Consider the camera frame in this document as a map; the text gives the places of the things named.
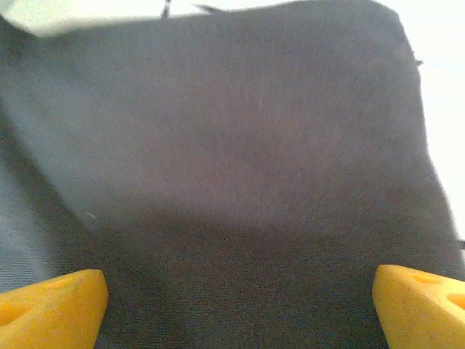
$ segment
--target yellow object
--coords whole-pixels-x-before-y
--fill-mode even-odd
[[[100,270],[0,294],[0,349],[92,349],[107,303]]]
[[[373,301],[390,349],[465,348],[465,282],[380,265]]]

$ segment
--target gray cloth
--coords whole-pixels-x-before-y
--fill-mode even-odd
[[[379,264],[465,279],[381,5],[2,22],[0,64],[0,284],[102,268],[99,348],[385,348]]]

